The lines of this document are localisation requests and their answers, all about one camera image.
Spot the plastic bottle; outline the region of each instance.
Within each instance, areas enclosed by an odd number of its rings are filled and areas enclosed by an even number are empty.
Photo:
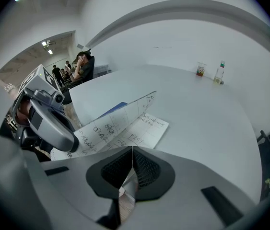
[[[216,76],[213,79],[214,82],[220,83],[224,74],[224,64],[225,62],[222,60],[220,66],[217,69]]]

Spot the handwritten notes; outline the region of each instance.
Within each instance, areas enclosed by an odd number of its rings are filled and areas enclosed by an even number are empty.
[[[116,136],[102,151],[124,146],[155,148],[169,124],[148,113],[142,113],[130,126]]]
[[[86,126],[75,131],[74,134],[78,138],[80,144],[77,151],[74,153],[69,153],[53,149],[51,151],[51,159],[62,160],[76,158],[80,156],[95,154],[97,152],[103,151],[103,148],[105,150],[115,148],[116,146],[112,145],[111,141],[116,141],[115,138],[118,136],[123,138],[123,135],[125,134],[124,132],[131,130],[132,127],[134,127],[133,123],[136,123],[138,120],[140,120],[137,119],[138,117],[144,119],[148,118],[147,116],[143,117],[142,114],[146,115],[145,111],[149,106],[153,104],[155,94],[156,92],[152,92],[134,102],[131,102],[128,105],[125,105],[103,117],[90,122]],[[138,127],[139,126],[136,125],[136,129],[133,130],[133,133],[131,134],[135,134],[135,131],[138,131],[139,129]],[[143,132],[139,133],[138,135],[138,137],[147,137],[147,135],[144,136]],[[148,147],[153,145],[152,142],[147,143],[148,144],[146,145]]]

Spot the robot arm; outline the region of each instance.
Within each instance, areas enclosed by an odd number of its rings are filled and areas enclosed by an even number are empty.
[[[46,71],[42,65],[37,70],[37,72]],[[40,83],[43,82],[40,82],[41,78],[39,76],[42,76],[42,74],[35,74],[25,86],[20,87],[18,97],[12,107],[13,119],[17,125],[24,127],[21,134],[18,135],[18,139],[21,141],[20,144],[23,146],[27,143],[31,144],[31,140],[39,137],[58,150],[75,152],[79,142],[73,133],[75,131],[75,125],[63,113],[61,104],[64,96],[57,88],[56,82],[53,79],[49,78],[53,82],[47,81],[47,77],[50,74],[45,74],[45,83],[41,85]],[[20,124],[17,122],[16,111],[20,103],[27,99],[32,106],[29,111],[28,123]],[[26,135],[32,132],[36,136]]]

